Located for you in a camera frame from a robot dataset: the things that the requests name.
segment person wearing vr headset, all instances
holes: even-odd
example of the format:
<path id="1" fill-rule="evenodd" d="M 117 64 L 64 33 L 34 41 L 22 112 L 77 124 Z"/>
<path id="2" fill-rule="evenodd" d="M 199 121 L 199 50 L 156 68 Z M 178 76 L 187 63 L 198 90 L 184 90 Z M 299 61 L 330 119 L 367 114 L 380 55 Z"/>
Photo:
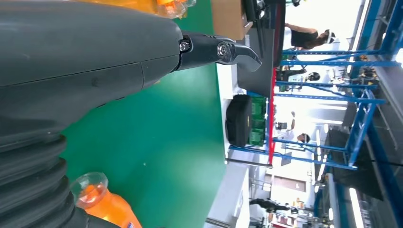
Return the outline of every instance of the person wearing vr headset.
<path id="1" fill-rule="evenodd" d="M 289 81 L 289 82 L 308 82 L 308 81 L 314 82 L 314 81 L 318 81 L 320 79 L 320 74 L 317 72 L 312 72 L 308 75 L 305 75 L 305 73 L 288 76 L 287 81 Z"/>
<path id="2" fill-rule="evenodd" d="M 331 44 L 336 40 L 336 35 L 330 29 L 319 35 L 317 29 L 314 28 L 304 28 L 288 23 L 285 26 L 291 30 L 291 45 L 298 50 L 311 50 L 323 44 Z"/>
<path id="3" fill-rule="evenodd" d="M 292 111 L 291 115 L 292 115 L 291 128 L 279 135 L 276 135 L 275 138 L 282 139 L 282 140 L 288 140 L 288 141 L 297 141 L 297 142 L 308 143 L 311 140 L 311 137 L 307 133 L 301 133 L 298 136 L 296 136 L 296 134 L 295 134 L 295 112 Z M 280 130 L 281 128 L 282 128 L 282 123 L 276 123 L 276 129 Z"/>

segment green mat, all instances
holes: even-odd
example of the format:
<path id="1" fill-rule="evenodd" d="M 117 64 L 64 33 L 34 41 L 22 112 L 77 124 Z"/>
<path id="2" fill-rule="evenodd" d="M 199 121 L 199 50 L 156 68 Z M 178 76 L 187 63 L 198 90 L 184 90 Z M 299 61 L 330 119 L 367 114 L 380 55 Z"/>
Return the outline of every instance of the green mat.
<path id="1" fill-rule="evenodd" d="M 198 1 L 183 30 L 212 34 L 210 1 Z M 225 172 L 214 64 L 93 110 L 63 133 L 68 176 L 104 172 L 144 228 L 201 228 Z"/>

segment gray robot arm casing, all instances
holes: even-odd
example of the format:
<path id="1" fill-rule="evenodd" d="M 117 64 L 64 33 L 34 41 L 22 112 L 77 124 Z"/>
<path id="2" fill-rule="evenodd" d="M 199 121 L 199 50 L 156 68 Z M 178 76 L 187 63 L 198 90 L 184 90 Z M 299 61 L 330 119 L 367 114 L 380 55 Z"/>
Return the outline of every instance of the gray robot arm casing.
<path id="1" fill-rule="evenodd" d="M 74 1 L 0 2 L 0 142 L 60 132 L 172 72 L 169 19 Z"/>

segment metal pole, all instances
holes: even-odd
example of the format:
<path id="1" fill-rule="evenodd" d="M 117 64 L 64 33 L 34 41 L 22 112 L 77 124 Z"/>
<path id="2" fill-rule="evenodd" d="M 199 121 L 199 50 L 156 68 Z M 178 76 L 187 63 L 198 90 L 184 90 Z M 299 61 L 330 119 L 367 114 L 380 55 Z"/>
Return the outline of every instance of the metal pole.
<path id="1" fill-rule="evenodd" d="M 340 151 L 340 152 L 346 152 L 346 148 L 344 147 L 335 147 L 335 146 L 318 146 L 315 144 L 309 144 L 309 143 L 303 143 L 303 142 L 294 142 L 294 141 L 288 141 L 288 140 L 283 140 L 283 139 L 273 139 L 273 142 L 275 143 L 288 143 L 288 144 L 295 144 L 295 145 L 300 145 L 300 146 L 310 146 L 310 147 L 316 147 L 316 148 L 322 148 L 325 150 L 331 150 L 331 151 Z"/>
<path id="2" fill-rule="evenodd" d="M 228 223 L 221 222 L 221 221 L 215 220 L 213 218 L 207 218 L 206 223 L 215 225 L 215 226 L 220 227 L 220 228 L 230 228 L 230 225 Z"/>
<path id="3" fill-rule="evenodd" d="M 299 158 L 299 157 L 293 157 L 293 156 L 288 156 L 288 155 L 284 155 L 281 153 L 274 153 L 273 155 L 274 157 L 281 157 L 284 159 L 290 159 L 290 160 L 298 160 L 298 161 L 302 161 L 302 162 L 309 162 L 309 163 L 315 163 L 315 164 L 319 164 L 319 165 L 326 165 L 326 166 L 331 166 L 331 167 L 336 167 L 336 168 L 342 168 L 342 169 L 347 169 L 347 170 L 357 170 L 357 167 L 355 166 L 348 166 L 348 165 L 342 165 L 342 164 L 338 164 L 338 163 L 334 163 L 334 162 L 322 162 L 322 161 L 317 161 L 317 160 L 312 160 L 309 158 Z"/>
<path id="4" fill-rule="evenodd" d="M 308 82 L 276 82 L 276 85 L 285 86 L 318 86 L 318 87 L 337 87 L 337 88 L 361 88 L 361 89 L 376 89 L 376 85 L 344 85 L 344 84 L 329 84 L 329 83 L 308 83 Z"/>
<path id="5" fill-rule="evenodd" d="M 234 163 L 269 168 L 269 169 L 273 168 L 273 166 L 270 164 L 262 164 L 262 163 L 256 163 L 256 162 L 251 162 L 251 161 L 242 161 L 242 160 L 236 160 L 236 159 L 232 159 L 232 158 L 227 158 L 226 160 L 227 160 L 227 162 L 234 162 Z"/>
<path id="6" fill-rule="evenodd" d="M 267 181 L 264 181 L 264 180 L 258 180 L 258 179 L 255 179 L 255 178 L 249 178 L 249 179 L 252 180 L 252 181 L 263 182 L 265 184 L 271 184 L 271 182 L 267 182 Z"/>
<path id="7" fill-rule="evenodd" d="M 363 55 L 378 55 L 381 52 L 379 50 L 368 51 L 283 51 L 283 55 L 352 55 L 362 53 Z"/>
<path id="8" fill-rule="evenodd" d="M 265 155 L 268 154 L 268 152 L 265 151 L 265 150 L 255 149 L 255 148 L 238 147 L 238 146 L 230 146 L 230 150 L 243 151 L 243 152 L 249 152 L 249 153 L 257 153 L 257 154 L 265 154 Z"/>
<path id="9" fill-rule="evenodd" d="M 355 97 L 314 96 L 314 95 L 297 95 L 297 94 L 274 94 L 274 96 L 328 100 L 328 101 L 347 101 L 347 102 L 358 102 L 358 103 L 364 103 L 364 104 L 383 104 L 383 103 L 385 103 L 385 101 L 381 100 L 381 99 L 368 99 L 368 98 L 355 98 Z"/>
<path id="10" fill-rule="evenodd" d="M 291 61 L 286 61 L 282 60 L 281 65 L 311 65 L 311 66 L 354 66 L 354 67 L 374 67 L 374 66 L 380 66 L 380 67 L 395 67 L 395 66 L 400 66 L 400 63 L 397 62 L 390 62 L 390 61 L 375 61 L 375 62 L 369 62 L 369 61 L 356 61 L 356 62 L 349 62 L 349 61 L 297 61 L 297 60 L 291 60 Z"/>

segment green crate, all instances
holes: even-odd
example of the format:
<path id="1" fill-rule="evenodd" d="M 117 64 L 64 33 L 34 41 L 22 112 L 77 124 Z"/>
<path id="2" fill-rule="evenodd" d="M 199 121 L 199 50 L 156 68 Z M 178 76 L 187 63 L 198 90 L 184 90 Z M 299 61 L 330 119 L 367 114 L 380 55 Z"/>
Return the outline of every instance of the green crate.
<path id="1" fill-rule="evenodd" d="M 264 130 L 266 128 L 266 120 L 261 120 L 261 119 L 254 119 L 252 118 L 252 125 L 251 128 L 253 129 L 262 129 Z"/>
<path id="2" fill-rule="evenodd" d="M 265 130 L 252 128 L 249 134 L 249 144 L 255 146 L 263 146 L 265 136 Z"/>
<path id="3" fill-rule="evenodd" d="M 266 114 L 266 98 L 262 96 L 252 97 L 252 116 L 257 119 L 264 119 Z"/>
<path id="4" fill-rule="evenodd" d="M 287 90 L 287 85 L 280 85 L 279 92 L 285 92 Z"/>

